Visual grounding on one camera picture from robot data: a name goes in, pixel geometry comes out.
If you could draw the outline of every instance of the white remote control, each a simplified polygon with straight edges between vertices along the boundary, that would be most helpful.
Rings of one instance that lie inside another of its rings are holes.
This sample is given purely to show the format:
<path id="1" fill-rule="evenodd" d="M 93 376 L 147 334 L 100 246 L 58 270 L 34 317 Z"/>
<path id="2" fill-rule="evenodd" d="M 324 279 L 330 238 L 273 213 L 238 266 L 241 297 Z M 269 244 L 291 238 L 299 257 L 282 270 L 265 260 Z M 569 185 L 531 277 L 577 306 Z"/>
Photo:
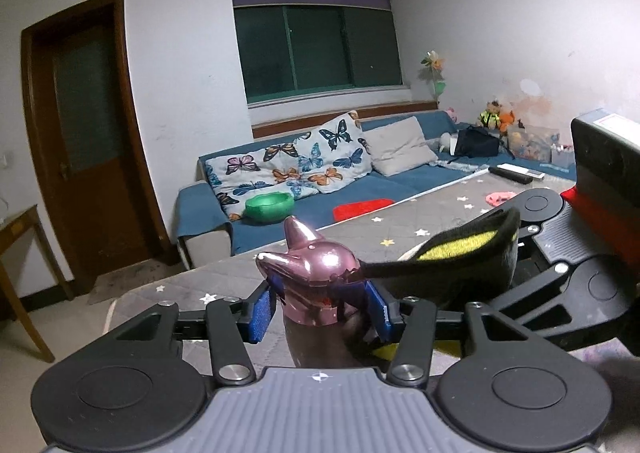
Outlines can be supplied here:
<path id="1" fill-rule="evenodd" d="M 498 168 L 509 170 L 510 172 L 522 173 L 523 175 L 533 177 L 534 180 L 542 180 L 543 178 L 545 178 L 545 174 L 542 172 L 536 172 L 534 170 L 530 170 L 529 168 L 523 168 L 522 166 L 515 166 L 513 164 L 498 164 Z"/>

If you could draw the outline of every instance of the table leg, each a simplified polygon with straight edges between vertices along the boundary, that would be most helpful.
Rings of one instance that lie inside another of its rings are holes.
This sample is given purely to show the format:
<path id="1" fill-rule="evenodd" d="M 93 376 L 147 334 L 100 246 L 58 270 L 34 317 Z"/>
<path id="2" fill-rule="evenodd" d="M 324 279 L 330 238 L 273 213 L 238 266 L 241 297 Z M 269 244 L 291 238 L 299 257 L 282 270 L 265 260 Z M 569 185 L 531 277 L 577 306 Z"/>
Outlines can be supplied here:
<path id="1" fill-rule="evenodd" d="M 40 352 L 42 352 L 44 360 L 47 363 L 53 363 L 56 358 L 51 353 L 51 350 L 49 350 L 49 347 L 47 347 L 47 344 L 44 342 L 44 339 L 42 339 L 42 336 L 40 336 L 36 327 L 33 326 L 33 322 L 31 322 L 28 312 L 24 309 L 20 298 L 18 298 L 18 295 L 15 293 L 14 286 L 12 285 L 11 280 L 9 280 L 9 276 L 6 274 L 2 263 L 0 263 L 0 289 L 4 292 L 11 308 L 14 310 L 15 315 L 20 320 L 20 323 L 22 323 L 22 326 L 27 331 L 29 337 L 39 348 Z"/>
<path id="2" fill-rule="evenodd" d="M 53 249 L 51 249 L 51 246 L 49 245 L 49 240 L 47 240 L 47 235 L 45 234 L 44 229 L 42 229 L 40 221 L 34 221 L 33 229 L 36 232 L 36 238 L 40 241 L 45 258 L 49 262 L 51 269 L 53 269 L 53 274 L 56 277 L 58 285 L 65 291 L 66 298 L 68 300 L 72 300 L 74 298 L 74 293 L 71 291 L 71 288 L 65 279 L 65 275 L 62 274 L 62 270 L 60 270 L 60 266 L 56 260 L 56 255 L 53 254 Z"/>

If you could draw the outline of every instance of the door handle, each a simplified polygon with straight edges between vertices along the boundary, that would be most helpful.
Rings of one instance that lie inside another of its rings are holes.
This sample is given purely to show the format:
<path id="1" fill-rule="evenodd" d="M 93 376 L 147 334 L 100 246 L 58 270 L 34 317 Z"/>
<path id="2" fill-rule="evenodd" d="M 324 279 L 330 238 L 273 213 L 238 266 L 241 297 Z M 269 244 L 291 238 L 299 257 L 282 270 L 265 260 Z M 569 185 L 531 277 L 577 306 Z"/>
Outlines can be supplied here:
<path id="1" fill-rule="evenodd" d="M 60 163 L 60 175 L 64 180 L 69 180 L 69 166 L 64 162 Z"/>

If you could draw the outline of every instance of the stuffed animal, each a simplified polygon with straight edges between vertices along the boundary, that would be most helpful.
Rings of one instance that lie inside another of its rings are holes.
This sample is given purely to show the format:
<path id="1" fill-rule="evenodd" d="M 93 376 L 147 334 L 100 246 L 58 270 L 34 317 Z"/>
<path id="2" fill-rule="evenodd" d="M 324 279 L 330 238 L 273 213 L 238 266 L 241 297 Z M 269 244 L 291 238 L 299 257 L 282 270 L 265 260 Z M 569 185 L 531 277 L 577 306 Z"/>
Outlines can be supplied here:
<path id="1" fill-rule="evenodd" d="M 445 110 L 445 112 L 449 114 L 451 121 L 453 121 L 454 123 L 458 122 L 458 115 L 456 114 L 456 111 L 453 108 L 448 108 Z"/>
<path id="2" fill-rule="evenodd" d="M 499 118 L 500 132 L 506 134 L 507 128 L 516 122 L 516 116 L 514 115 L 513 110 L 511 110 L 510 112 L 501 112 Z"/>
<path id="3" fill-rule="evenodd" d="M 447 154 L 450 152 L 451 148 L 451 134 L 445 132 L 440 136 L 440 153 L 446 152 Z"/>
<path id="4" fill-rule="evenodd" d="M 491 101 L 486 104 L 486 110 L 478 117 L 476 126 L 484 126 L 489 130 L 500 128 L 500 103 L 498 101 Z"/>

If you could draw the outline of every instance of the black bag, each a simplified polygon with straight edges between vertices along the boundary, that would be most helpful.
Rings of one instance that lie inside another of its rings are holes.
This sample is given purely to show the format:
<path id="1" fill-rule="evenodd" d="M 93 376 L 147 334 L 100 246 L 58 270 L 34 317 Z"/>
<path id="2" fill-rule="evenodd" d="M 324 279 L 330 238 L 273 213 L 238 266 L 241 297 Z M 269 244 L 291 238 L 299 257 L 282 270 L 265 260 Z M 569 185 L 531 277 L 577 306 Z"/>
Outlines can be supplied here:
<path id="1" fill-rule="evenodd" d="M 500 139 L 482 126 L 469 126 L 458 132 L 456 157 L 495 157 L 499 151 Z"/>

